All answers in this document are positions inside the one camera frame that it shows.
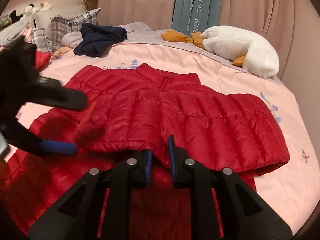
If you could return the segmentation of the red down jacket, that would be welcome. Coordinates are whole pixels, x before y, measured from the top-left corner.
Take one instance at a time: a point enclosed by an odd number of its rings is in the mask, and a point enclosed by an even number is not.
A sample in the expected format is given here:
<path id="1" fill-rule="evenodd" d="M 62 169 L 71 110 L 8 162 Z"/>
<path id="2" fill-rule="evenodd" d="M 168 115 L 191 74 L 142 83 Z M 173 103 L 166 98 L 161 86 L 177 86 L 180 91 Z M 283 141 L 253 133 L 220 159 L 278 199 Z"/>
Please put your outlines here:
<path id="1" fill-rule="evenodd" d="M 50 52 L 41 52 L 38 50 L 35 56 L 35 68 L 41 72 L 43 71 L 49 64 L 52 55 Z"/>
<path id="2" fill-rule="evenodd" d="M 190 239 L 190 195 L 172 184 L 168 137 L 207 168 L 230 167 L 251 187 L 253 177 L 289 161 L 284 136 L 269 108 L 251 94 L 221 94 L 194 74 L 176 74 L 142 64 L 134 70 L 87 66 L 67 87 L 83 91 L 80 112 L 54 108 L 30 131 L 43 139 L 72 142 L 74 156 L 45 158 L 22 150 L 8 161 L 2 202 L 27 233 L 90 168 L 113 168 L 125 150 L 150 149 L 151 183 L 133 190 L 131 239 Z"/>

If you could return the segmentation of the plaid pillow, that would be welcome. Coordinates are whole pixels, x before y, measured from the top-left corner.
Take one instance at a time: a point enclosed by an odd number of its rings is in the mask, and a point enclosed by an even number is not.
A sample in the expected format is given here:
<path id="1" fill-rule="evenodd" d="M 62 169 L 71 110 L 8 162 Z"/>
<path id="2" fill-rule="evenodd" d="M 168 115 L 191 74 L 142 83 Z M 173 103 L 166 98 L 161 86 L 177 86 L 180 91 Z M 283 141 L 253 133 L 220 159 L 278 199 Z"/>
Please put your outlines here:
<path id="1" fill-rule="evenodd" d="M 79 32 L 85 23 L 97 24 L 100 11 L 101 8 L 97 8 L 76 15 L 52 17 L 37 13 L 34 16 L 35 28 L 32 31 L 31 42 L 43 53 L 56 52 L 63 47 L 62 38 L 66 34 Z"/>

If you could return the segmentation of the pink printed duvet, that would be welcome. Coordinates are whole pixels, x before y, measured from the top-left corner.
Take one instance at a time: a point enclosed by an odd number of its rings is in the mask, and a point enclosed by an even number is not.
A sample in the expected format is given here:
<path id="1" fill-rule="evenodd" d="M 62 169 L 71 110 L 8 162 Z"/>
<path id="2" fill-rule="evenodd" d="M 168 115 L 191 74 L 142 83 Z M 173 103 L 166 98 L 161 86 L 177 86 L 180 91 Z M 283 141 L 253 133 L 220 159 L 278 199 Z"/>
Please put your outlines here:
<path id="1" fill-rule="evenodd" d="M 68 52 L 43 72 L 83 90 L 81 112 L 28 104 L 20 122 L 49 140 L 73 142 L 71 157 L 21 150 L 8 162 L 3 205 L 27 232 L 90 168 L 119 151 L 153 151 L 151 183 L 132 193 L 132 239 L 189 239 L 190 198 L 172 185 L 168 137 L 208 168 L 226 166 L 297 232 L 319 201 L 319 165 L 294 95 L 283 85 L 202 54 L 122 43 L 102 58 Z"/>

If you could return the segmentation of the dark navy garment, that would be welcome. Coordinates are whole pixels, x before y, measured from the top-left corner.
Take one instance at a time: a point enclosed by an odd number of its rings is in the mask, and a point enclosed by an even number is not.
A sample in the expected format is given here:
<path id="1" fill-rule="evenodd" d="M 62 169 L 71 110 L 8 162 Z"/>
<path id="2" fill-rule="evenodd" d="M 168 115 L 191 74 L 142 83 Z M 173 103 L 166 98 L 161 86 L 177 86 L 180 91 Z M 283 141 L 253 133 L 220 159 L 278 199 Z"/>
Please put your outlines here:
<path id="1" fill-rule="evenodd" d="M 127 39 L 127 31 L 123 27 L 84 23 L 80 33 L 82 42 L 73 50 L 79 56 L 102 57 L 107 48 Z"/>

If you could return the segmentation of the white goose plush toy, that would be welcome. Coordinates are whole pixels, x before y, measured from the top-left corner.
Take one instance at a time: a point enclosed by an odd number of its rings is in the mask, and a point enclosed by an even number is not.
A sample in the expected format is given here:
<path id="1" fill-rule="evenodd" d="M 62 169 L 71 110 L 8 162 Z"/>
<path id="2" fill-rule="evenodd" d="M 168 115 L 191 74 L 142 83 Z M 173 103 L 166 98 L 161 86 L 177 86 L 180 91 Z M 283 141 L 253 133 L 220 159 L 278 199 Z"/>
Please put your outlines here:
<path id="1" fill-rule="evenodd" d="M 217 25 L 188 36 L 169 29 L 161 34 L 161 38 L 169 42 L 192 43 L 260 78 L 266 79 L 279 72 L 279 56 L 274 47 L 266 38 L 250 30 Z"/>

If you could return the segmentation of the beige curtain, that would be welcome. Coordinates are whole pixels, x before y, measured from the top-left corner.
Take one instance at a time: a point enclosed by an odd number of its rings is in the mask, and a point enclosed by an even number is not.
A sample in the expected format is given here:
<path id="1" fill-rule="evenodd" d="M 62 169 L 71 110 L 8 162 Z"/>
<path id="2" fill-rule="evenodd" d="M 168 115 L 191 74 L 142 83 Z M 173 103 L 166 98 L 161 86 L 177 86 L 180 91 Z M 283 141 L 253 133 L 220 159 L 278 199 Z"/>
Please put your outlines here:
<path id="1" fill-rule="evenodd" d="M 144 22 L 153 30 L 171 27 L 175 0 L 98 0 L 98 22 L 121 25 Z M 254 31 L 266 38 L 279 55 L 281 77 L 291 48 L 294 0 L 221 0 L 220 25 Z"/>

